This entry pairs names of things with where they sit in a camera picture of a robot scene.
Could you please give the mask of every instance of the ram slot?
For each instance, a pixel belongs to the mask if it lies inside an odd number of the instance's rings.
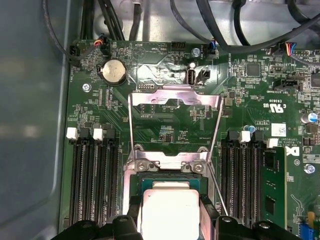
[[[83,212],[84,220],[91,220],[91,212],[93,207],[93,189],[94,189],[94,170],[95,170],[95,146],[90,143],[88,146],[87,159],[87,189],[85,197],[85,211]]]
[[[242,183],[239,186],[242,187],[242,190],[241,190],[242,208],[241,208],[240,216],[245,226],[248,227],[251,225],[250,209],[254,206],[254,201],[250,197],[250,193],[252,192],[250,179],[253,174],[250,169],[250,165],[252,163],[252,153],[251,153],[252,147],[250,146],[250,143],[243,144],[241,151],[242,151],[242,167],[241,167]]]
[[[106,215],[104,219],[108,219],[117,214],[117,194],[118,194],[118,147],[112,145],[108,148],[108,170],[107,170],[107,204]]]
[[[253,220],[255,222],[260,220],[260,207],[261,207],[261,167],[263,163],[263,149],[261,147],[254,148],[253,159],[254,159],[254,188],[253,199],[254,199],[254,211],[252,213]]]
[[[248,144],[243,143],[239,148],[239,158],[238,158],[238,212],[237,217],[245,222],[246,220],[246,209],[248,209],[248,199],[247,199],[247,182],[248,182],[248,170],[247,170],[247,162],[249,162],[249,154],[248,154]]]
[[[229,186],[229,171],[230,171],[230,166],[229,166],[229,149],[226,146],[222,147],[222,152],[221,152],[221,169],[220,169],[220,189],[221,189],[221,194],[223,201],[225,203],[225,206],[227,209],[229,209],[229,202],[227,201],[227,189],[230,187]]]
[[[103,226],[104,202],[106,194],[107,146],[96,145],[96,177],[94,220]]]
[[[71,173],[71,197],[69,209],[69,226],[78,221],[80,210],[80,185],[81,185],[81,155],[82,145],[81,141],[73,144],[73,161]]]
[[[242,156],[241,153],[242,151],[238,148],[238,147],[234,147],[232,148],[233,150],[233,166],[232,166],[232,172],[233,172],[233,176],[232,176],[232,190],[233,196],[230,196],[233,199],[233,216],[235,216],[236,218],[239,218],[240,215],[239,213],[241,212],[241,197],[242,197],[242,191],[241,191],[241,178],[242,178],[242,174],[241,174],[241,162],[242,162]]]
[[[227,196],[225,201],[229,202],[229,214],[233,216],[235,214],[235,161],[238,158],[236,156],[236,147],[229,148],[229,175],[228,175],[228,185]]]

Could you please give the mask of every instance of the integrated circuit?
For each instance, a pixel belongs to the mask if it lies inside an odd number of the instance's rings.
[[[320,88],[320,73],[314,73],[311,75],[311,87]]]
[[[260,71],[260,64],[250,62],[246,65],[246,74],[250,77],[260,77],[261,71]]]
[[[275,155],[273,152],[266,151],[264,153],[264,166],[269,169],[275,169]]]
[[[265,210],[274,215],[275,214],[275,206],[276,206],[276,201],[273,200],[272,198],[266,196],[265,197]]]

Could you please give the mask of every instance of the cable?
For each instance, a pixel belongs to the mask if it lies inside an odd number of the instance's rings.
[[[86,3],[86,0],[83,0],[80,39],[87,39],[86,25],[87,25],[87,3]]]
[[[192,27],[190,27],[190,25],[188,25],[188,23],[184,20],[184,18],[181,16],[180,12],[178,11],[176,4],[175,4],[175,0],[170,0],[170,7],[171,7],[171,11],[172,11],[173,16],[175,17],[175,19],[178,21],[178,23],[185,30],[187,30],[189,33],[191,33],[197,39],[201,40],[202,42],[204,42],[206,44],[210,42],[209,39],[206,39],[204,36],[200,35],[195,30],[193,30]]]
[[[244,33],[242,32],[241,21],[240,21],[240,11],[241,8],[246,4],[247,0],[234,0],[232,3],[233,7],[233,25],[236,36],[240,40],[243,46],[250,46]]]
[[[95,2],[88,0],[87,14],[86,14],[86,38],[92,39],[94,35],[94,19],[95,19]]]
[[[310,20],[297,6],[297,0],[286,0],[286,4],[289,10],[289,13],[299,24],[305,24]],[[315,24],[309,27],[310,30],[314,31],[316,34],[320,35],[320,25]]]
[[[196,0],[196,3],[200,10],[201,16],[204,20],[204,23],[208,27],[211,34],[214,36],[215,40],[219,43],[220,47],[224,51],[231,54],[251,53],[251,52],[259,51],[261,49],[269,48],[273,45],[276,45],[277,43],[283,43],[301,34],[304,30],[308,29],[310,26],[316,24],[320,20],[320,14],[318,14],[314,18],[312,18],[310,21],[306,22],[305,24],[293,29],[292,31],[287,32],[286,34],[283,34],[274,39],[271,39],[269,41],[251,45],[251,46],[230,46],[227,44],[221,31],[219,30],[218,24],[212,14],[208,0]]]
[[[116,14],[116,11],[114,9],[114,6],[112,5],[110,0],[104,0],[104,4],[107,7],[107,12],[110,14],[111,20],[113,22],[114,28],[115,28],[115,32],[118,36],[118,39],[121,41],[125,40],[125,36],[124,33],[122,32],[122,28],[119,22],[119,18]]]
[[[320,62],[310,62],[310,61],[306,61],[306,60],[303,60],[301,58],[299,58],[298,56],[295,56],[295,55],[290,55],[290,58],[293,59],[293,60],[296,60],[297,62],[299,63],[302,63],[302,64],[305,64],[305,65],[308,65],[308,66],[317,66],[317,67],[320,67]]]
[[[129,41],[135,41],[137,39],[139,25],[141,20],[142,8],[140,4],[135,4],[133,9],[133,22],[130,30]]]
[[[110,38],[112,40],[118,40],[114,25],[112,23],[112,20],[111,20],[109,14],[108,14],[107,7],[106,7],[104,0],[98,0],[98,3],[100,5],[102,15],[104,17],[104,22],[105,22],[106,26],[108,27]]]
[[[45,21],[45,25],[48,29],[49,35],[51,37],[51,39],[54,42],[54,45],[59,49],[60,52],[62,52],[64,55],[66,55],[70,60],[76,60],[76,61],[80,61],[82,59],[84,59],[85,57],[87,57],[97,46],[95,45],[91,45],[87,50],[85,50],[85,52],[83,54],[81,54],[80,56],[74,56],[70,53],[68,53],[64,47],[60,44],[54,29],[52,27],[51,24],[51,20],[50,20],[50,16],[49,16],[49,9],[48,9],[48,0],[42,0],[42,10],[43,10],[43,17],[44,17],[44,21]]]

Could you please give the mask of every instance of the mounting screw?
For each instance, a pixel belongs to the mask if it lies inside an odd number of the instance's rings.
[[[316,168],[315,166],[313,166],[312,164],[306,164],[304,166],[304,171],[307,173],[307,174],[313,174],[315,171],[316,171]]]
[[[222,220],[225,221],[226,223],[230,223],[231,222],[231,218],[227,217],[227,216],[223,217]]]
[[[200,57],[200,55],[201,55],[201,51],[200,51],[199,48],[195,47],[195,48],[192,49],[191,54],[192,54],[192,56],[194,56],[195,58],[198,58],[198,57]]]
[[[264,222],[260,223],[259,226],[262,227],[263,229],[269,229],[270,228],[270,226],[268,224],[264,223]]]
[[[204,166],[201,163],[197,163],[194,165],[194,171],[197,173],[201,173],[204,170]]]
[[[82,85],[82,90],[85,92],[85,93],[88,93],[91,91],[91,85],[89,83],[85,83]]]
[[[148,165],[143,161],[138,162],[137,167],[141,172],[146,171],[148,169]]]

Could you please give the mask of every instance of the metal retention bracket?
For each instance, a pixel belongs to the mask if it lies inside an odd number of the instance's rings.
[[[206,155],[205,160],[208,162],[211,159],[214,143],[217,137],[217,131],[222,114],[223,101],[219,95],[200,95],[197,94],[189,85],[186,84],[165,84],[162,88],[157,89],[153,93],[132,92],[128,96],[128,110],[129,110],[129,125],[130,125],[130,141],[131,152],[133,152],[133,160],[137,159],[137,151],[135,149],[134,141],[134,126],[132,117],[132,107],[136,107],[140,104],[156,104],[164,105],[170,99],[178,99],[183,101],[188,106],[210,106],[214,111],[218,111],[218,117],[214,134],[211,139],[211,145],[209,153]]]

